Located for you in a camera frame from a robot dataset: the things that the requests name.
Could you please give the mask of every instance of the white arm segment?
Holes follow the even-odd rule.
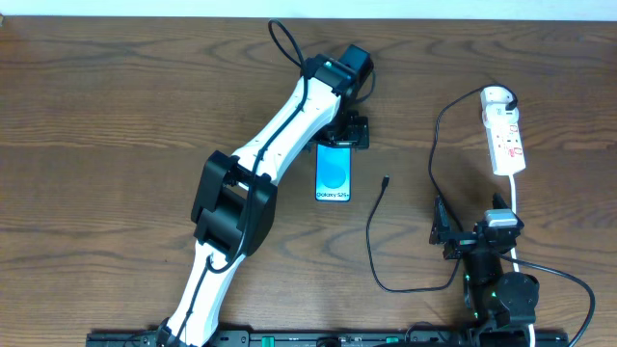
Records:
[[[302,100],[304,81],[300,78],[292,96],[282,106],[281,110],[270,120],[254,139],[244,147],[236,150],[233,155],[240,157],[239,164],[248,170],[253,169],[257,152],[265,145],[277,129],[291,116]],[[324,125],[333,120],[340,105],[340,96],[332,93],[332,87],[311,78],[308,81],[308,97],[304,109],[296,115],[290,124],[279,134],[274,142],[268,147],[259,164],[258,175],[269,174],[274,185],[279,184],[282,175],[302,150],[312,136]],[[205,268],[205,260],[211,254],[212,265],[215,269],[221,269],[227,265],[225,256],[212,246],[199,242],[195,244],[195,262],[189,277],[180,305],[174,315],[167,322],[167,328],[172,335],[177,336],[182,321],[186,317],[186,311],[191,305],[191,300],[201,273]],[[193,313],[187,320],[186,327],[178,337],[187,346],[202,346],[214,334],[219,324],[219,310],[221,303],[228,291],[229,283],[238,265],[245,256],[240,256],[233,266],[223,274],[207,272],[203,278],[200,290],[197,294]]]
[[[191,305],[193,293],[200,280],[201,273],[203,269],[205,269],[205,260],[211,254],[212,266],[215,269],[220,269],[227,265],[224,254],[215,250],[207,243],[203,245],[200,245],[199,242],[195,243],[195,262],[193,263],[191,276],[186,283],[180,305],[167,322],[167,327],[172,331],[172,335],[174,336],[177,336],[182,321],[186,316],[186,311]],[[190,315],[186,322],[186,327],[184,327],[184,330],[178,337],[179,340],[184,342],[187,346],[202,346],[216,331],[219,325],[219,311],[223,303],[223,298],[225,298],[235,270],[244,258],[245,256],[241,255],[233,266],[223,274],[214,274],[211,272],[205,274],[195,304],[193,305],[193,314]]]
[[[304,91],[301,77],[289,100],[257,136],[232,155],[240,157],[238,164],[253,169],[257,152],[279,127],[291,116]],[[257,175],[269,174],[272,184],[279,185],[282,175],[312,136],[333,120],[340,105],[340,96],[332,93],[332,87],[316,78],[308,81],[308,97],[301,111],[268,147],[259,164]]]

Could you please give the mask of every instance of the white background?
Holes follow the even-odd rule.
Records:
[[[0,0],[0,13],[617,20],[617,0]]]

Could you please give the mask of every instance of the wooden table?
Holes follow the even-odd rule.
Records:
[[[617,344],[617,26],[613,23],[286,20],[306,56],[372,53],[370,150],[353,157],[352,201],[313,198],[314,152],[280,185],[276,222],[240,267],[221,320],[255,329],[403,329],[471,319],[462,278],[428,245],[434,121],[500,82],[520,99],[527,169],[520,257],[586,280],[596,315],[580,345]],[[83,346],[91,330],[171,315],[194,257],[190,208],[205,159],[243,146],[298,78],[265,19],[9,17],[0,28],[0,345]],[[492,175],[476,95],[443,120],[434,171],[466,226],[509,196]],[[538,326],[571,336],[588,299],[541,282]]]

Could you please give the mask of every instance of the smartphone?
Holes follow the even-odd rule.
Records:
[[[319,201],[351,199],[351,148],[317,145],[315,198]]]

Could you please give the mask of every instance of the wooden tabletop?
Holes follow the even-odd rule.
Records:
[[[527,169],[520,258],[569,272],[598,307],[580,345],[617,345],[617,26],[613,23],[286,20],[305,56],[372,53],[370,149],[353,155],[352,200],[319,203],[314,152],[280,184],[276,221],[238,270],[221,321],[254,329],[404,329],[472,319],[462,275],[428,236],[426,166],[443,106],[482,84],[516,91]],[[0,28],[0,345],[83,346],[91,330],[171,315],[194,258],[189,220],[206,158],[231,154],[298,79],[265,19],[9,17]],[[508,179],[491,171],[479,95],[443,119],[434,173],[465,226]],[[576,284],[537,271],[538,326],[573,336]]]

